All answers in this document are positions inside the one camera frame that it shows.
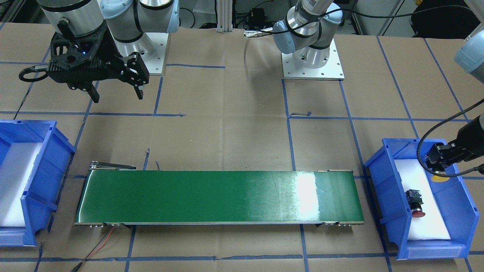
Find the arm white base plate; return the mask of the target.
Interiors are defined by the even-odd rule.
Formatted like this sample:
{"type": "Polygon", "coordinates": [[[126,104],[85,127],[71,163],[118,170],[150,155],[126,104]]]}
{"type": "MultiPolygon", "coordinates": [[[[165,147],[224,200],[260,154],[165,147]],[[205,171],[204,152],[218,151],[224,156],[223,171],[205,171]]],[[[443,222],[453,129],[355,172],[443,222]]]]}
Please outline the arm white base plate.
{"type": "Polygon", "coordinates": [[[168,33],[148,32],[135,42],[115,41],[123,57],[132,52],[140,53],[151,76],[162,76],[165,71],[165,57],[168,49],[168,33]]]}
{"type": "Polygon", "coordinates": [[[284,79],[344,80],[345,75],[334,39],[323,50],[309,46],[291,54],[281,53],[284,79]]]}

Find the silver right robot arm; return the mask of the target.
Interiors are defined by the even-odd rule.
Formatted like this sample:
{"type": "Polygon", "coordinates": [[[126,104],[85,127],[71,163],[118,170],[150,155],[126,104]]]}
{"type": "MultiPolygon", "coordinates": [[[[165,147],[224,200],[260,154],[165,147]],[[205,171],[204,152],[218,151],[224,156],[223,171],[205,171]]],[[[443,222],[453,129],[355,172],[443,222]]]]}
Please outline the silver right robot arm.
{"type": "Polygon", "coordinates": [[[50,62],[32,67],[89,94],[98,103],[95,81],[116,79],[133,86],[138,99],[151,74],[160,74],[164,44],[160,36],[178,29],[177,0],[40,0],[55,33],[50,62]]]}

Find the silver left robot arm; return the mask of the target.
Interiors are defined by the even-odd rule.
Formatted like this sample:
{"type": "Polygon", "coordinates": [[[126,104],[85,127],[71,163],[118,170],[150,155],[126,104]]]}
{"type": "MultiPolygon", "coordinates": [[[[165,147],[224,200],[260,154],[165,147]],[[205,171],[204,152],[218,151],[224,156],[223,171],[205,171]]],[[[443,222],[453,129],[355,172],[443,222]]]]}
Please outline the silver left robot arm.
{"type": "MultiPolygon", "coordinates": [[[[323,67],[329,58],[329,46],[340,24],[344,8],[332,0],[299,0],[287,12],[284,20],[277,21],[268,34],[272,35],[277,48],[283,54],[294,55],[296,62],[308,69],[323,67]]],[[[423,26],[437,37],[464,38],[465,44],[455,55],[455,62],[475,79],[483,82],[483,1],[463,0],[461,2],[437,3],[417,8],[409,15],[413,25],[418,26],[420,19],[433,23],[443,22],[440,28],[423,26]]],[[[434,177],[444,180],[470,172],[483,173],[483,165],[464,172],[447,174],[446,168],[461,162],[471,161],[483,156],[483,115],[463,126],[457,137],[444,144],[433,144],[421,155],[425,138],[446,122],[464,115],[483,104],[483,100],[461,110],[429,129],[419,140],[416,156],[422,168],[434,177]]]]}

